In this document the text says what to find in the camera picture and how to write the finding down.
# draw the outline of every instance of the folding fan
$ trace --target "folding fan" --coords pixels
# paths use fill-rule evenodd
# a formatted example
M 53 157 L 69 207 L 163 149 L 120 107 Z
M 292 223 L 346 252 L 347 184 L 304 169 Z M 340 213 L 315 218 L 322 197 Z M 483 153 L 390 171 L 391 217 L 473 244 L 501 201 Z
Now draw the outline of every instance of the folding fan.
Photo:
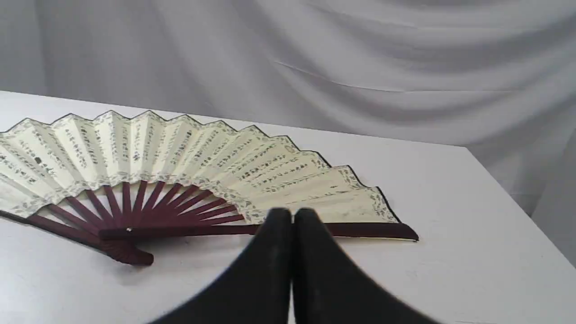
M 153 257 L 126 238 L 254 233 L 279 206 L 314 208 L 339 236 L 418 240 L 350 167 L 187 115 L 25 119 L 0 135 L 0 190 L 1 215 L 130 264 Z

